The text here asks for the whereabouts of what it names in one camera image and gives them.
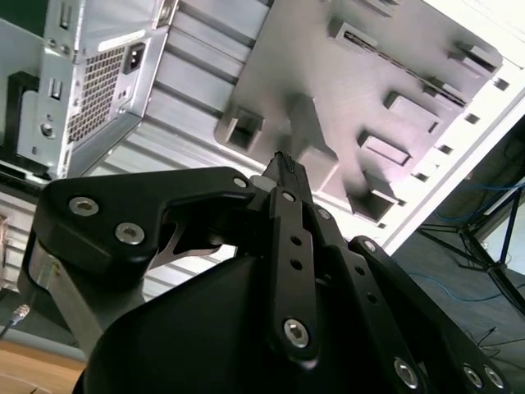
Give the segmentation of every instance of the wooden floor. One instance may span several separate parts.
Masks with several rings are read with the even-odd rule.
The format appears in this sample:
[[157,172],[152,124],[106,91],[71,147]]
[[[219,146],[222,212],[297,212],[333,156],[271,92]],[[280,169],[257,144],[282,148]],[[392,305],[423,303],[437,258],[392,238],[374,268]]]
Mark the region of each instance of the wooden floor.
[[2,394],[71,394],[83,369],[74,360],[0,342]]

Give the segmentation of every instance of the silver metal panel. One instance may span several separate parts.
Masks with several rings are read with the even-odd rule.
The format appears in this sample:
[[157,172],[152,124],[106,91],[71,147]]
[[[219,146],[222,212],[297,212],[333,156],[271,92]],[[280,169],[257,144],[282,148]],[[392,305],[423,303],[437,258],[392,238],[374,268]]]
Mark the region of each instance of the silver metal panel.
[[248,60],[248,47],[203,22],[186,15],[184,12],[175,14],[173,27],[241,63],[245,63]]
[[18,26],[0,19],[0,139],[6,119],[7,77],[18,71],[32,76],[40,72],[43,40]]
[[190,0],[184,3],[250,39],[257,38],[268,12],[268,7],[256,0]]
[[233,57],[225,56],[224,52],[203,43],[200,39],[179,30],[173,30],[170,33],[167,44],[177,51],[188,53],[200,62],[213,64],[215,69],[229,76],[239,76],[244,65]]
[[[291,100],[296,94],[306,94],[315,99],[326,144],[340,160],[336,174],[322,191],[346,203],[348,193],[360,196],[368,192],[365,171],[388,182],[409,176],[460,114],[459,109],[443,108],[423,94],[422,79],[415,74],[436,76],[470,98],[487,79],[465,74],[448,58],[449,53],[457,50],[458,42],[476,44],[487,52],[495,50],[420,0],[407,0],[398,8],[395,17],[385,20],[359,2],[275,1],[231,105],[219,122],[217,139],[242,151],[226,142],[226,137],[233,111],[245,108],[265,119],[257,143],[247,154],[268,163],[275,151],[289,149]],[[346,50],[331,39],[334,16],[375,39],[381,56]],[[439,124],[422,130],[420,122],[389,112],[383,103],[391,94],[436,114]],[[364,153],[357,145],[363,130],[395,143],[413,161],[401,167]]]
[[[175,86],[181,94],[220,112],[224,112],[233,91],[233,85],[170,53],[165,53],[161,60],[157,82]],[[200,89],[201,84],[209,85],[210,89]]]
[[155,19],[161,0],[86,0],[82,35],[142,25]]

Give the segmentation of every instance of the ventilation grille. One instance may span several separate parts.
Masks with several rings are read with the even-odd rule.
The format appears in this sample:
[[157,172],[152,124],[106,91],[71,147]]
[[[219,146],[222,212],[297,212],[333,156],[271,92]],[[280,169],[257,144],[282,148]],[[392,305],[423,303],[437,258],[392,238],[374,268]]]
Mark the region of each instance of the ventilation grille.
[[69,120],[69,142],[78,142],[108,122],[116,79],[121,70],[125,48],[113,49],[87,61],[79,114]]

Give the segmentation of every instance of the black cable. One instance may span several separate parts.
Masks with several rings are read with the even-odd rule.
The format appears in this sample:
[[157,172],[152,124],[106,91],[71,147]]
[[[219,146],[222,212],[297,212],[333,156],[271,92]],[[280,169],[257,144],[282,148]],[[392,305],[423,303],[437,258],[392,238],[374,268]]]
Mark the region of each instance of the black cable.
[[521,342],[521,341],[525,341],[525,338],[514,339],[512,341],[507,341],[507,342],[494,343],[494,344],[491,344],[491,345],[484,345],[484,346],[482,346],[482,348],[485,349],[486,347],[509,345],[511,343],[516,343],[516,342]]
[[497,329],[498,329],[498,327],[493,327],[493,328],[491,328],[491,329],[485,334],[485,336],[477,342],[477,345],[480,346],[480,345],[482,344],[482,342],[485,341],[490,335],[492,335],[492,333],[493,333],[495,330],[497,330]]
[[9,320],[9,323],[6,324],[6,327],[3,328],[0,332],[0,341],[6,336],[7,332],[15,325],[15,322]]

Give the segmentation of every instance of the white panel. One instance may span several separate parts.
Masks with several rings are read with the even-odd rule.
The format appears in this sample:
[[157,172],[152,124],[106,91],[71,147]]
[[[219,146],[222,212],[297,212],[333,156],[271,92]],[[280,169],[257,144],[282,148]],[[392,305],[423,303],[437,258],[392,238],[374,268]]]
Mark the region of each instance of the white panel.
[[158,297],[166,291],[173,288],[173,286],[168,286],[164,283],[157,282],[153,279],[146,277],[144,279],[144,288],[143,293],[146,298]]
[[191,16],[187,16],[184,12],[177,12],[175,14],[172,25],[176,29],[195,37],[195,39],[201,41],[203,44],[207,44],[241,63],[245,63],[246,60],[248,60],[249,48],[247,46],[195,20]]
[[240,71],[243,69],[244,63],[181,31],[173,30],[167,43],[201,62],[213,65],[214,68],[230,76],[239,76]]
[[215,21],[256,39],[268,7],[257,0],[186,0],[185,3]]
[[203,273],[211,267],[215,267],[215,263],[212,263],[210,260],[202,259],[200,257],[184,257],[183,259],[176,260],[170,265],[175,268],[182,268],[182,271],[193,273],[194,275],[197,275],[198,273]]
[[233,91],[233,85],[170,53],[162,57],[157,81],[221,112]]
[[148,276],[158,279],[159,281],[164,282],[166,285],[172,284],[174,286],[177,286],[183,282],[186,282],[194,275],[183,273],[182,271],[179,271],[178,269],[175,269],[168,264],[152,269],[148,272]]

